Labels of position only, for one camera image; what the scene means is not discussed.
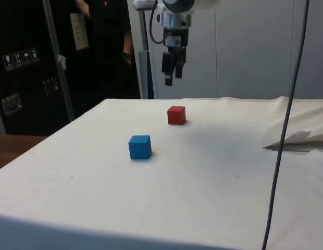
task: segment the white wall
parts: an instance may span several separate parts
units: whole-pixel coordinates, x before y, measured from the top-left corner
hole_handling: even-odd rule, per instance
[[[148,38],[156,98],[276,98],[288,95],[305,0],[221,0],[197,12],[183,79],[164,85],[163,45]],[[153,32],[162,37],[154,22]],[[323,0],[310,0],[298,98],[323,98]]]

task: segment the person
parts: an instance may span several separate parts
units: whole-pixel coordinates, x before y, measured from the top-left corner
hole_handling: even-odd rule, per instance
[[[95,64],[106,98],[139,98],[126,0],[74,0],[92,20]]]

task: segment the cable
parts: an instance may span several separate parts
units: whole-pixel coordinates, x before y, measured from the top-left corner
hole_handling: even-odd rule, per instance
[[[155,1],[155,4],[153,6],[153,9],[152,9],[152,12],[151,12],[151,16],[150,16],[150,23],[149,23],[149,33],[150,33],[150,38],[151,40],[155,43],[155,44],[162,44],[165,42],[166,38],[170,35],[170,33],[167,33],[163,40],[161,40],[160,42],[156,41],[154,38],[153,38],[153,35],[152,35],[152,21],[153,21],[153,15],[155,13],[155,9],[157,8],[157,4],[158,4],[158,0]]]
[[[287,132],[287,127],[288,127],[288,122],[289,122],[289,117],[290,117],[290,111],[291,111],[293,96],[294,96],[294,93],[295,93],[298,72],[299,72],[299,68],[300,68],[301,60],[302,60],[302,55],[303,55],[303,48],[304,48],[304,42],[305,42],[305,33],[306,33],[306,25],[307,25],[308,6],[309,6],[309,0],[306,0],[305,11],[304,11],[304,19],[303,19],[303,27],[302,27],[301,45],[300,45],[299,54],[298,54],[298,58],[297,58],[296,69],[295,69],[292,84],[291,84],[288,107],[287,107],[287,112],[285,114],[285,119],[284,119],[282,134],[281,134],[281,141],[280,141],[278,154],[277,154],[275,173],[274,173],[274,178],[273,178],[272,187],[271,187],[271,195],[270,195],[267,227],[266,227],[266,233],[265,233],[265,237],[264,237],[264,242],[262,244],[262,250],[266,250],[268,237],[269,237],[269,230],[270,230],[270,224],[271,224],[271,218],[272,218],[272,209],[273,209],[273,206],[274,206],[276,183],[277,183],[278,172],[280,170],[281,156],[282,156],[283,147],[284,147],[284,139],[285,139],[285,134]]]

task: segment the white tablecloth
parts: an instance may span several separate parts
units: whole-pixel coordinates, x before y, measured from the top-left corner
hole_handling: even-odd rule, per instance
[[[176,105],[183,126],[167,124]],[[0,170],[0,249],[260,249],[277,155],[263,146],[286,105],[102,102]],[[323,101],[294,102],[305,110]],[[305,120],[288,136],[315,127]],[[130,160],[130,138],[146,134],[152,158]],[[283,154],[275,201],[269,249],[323,249],[322,152]]]

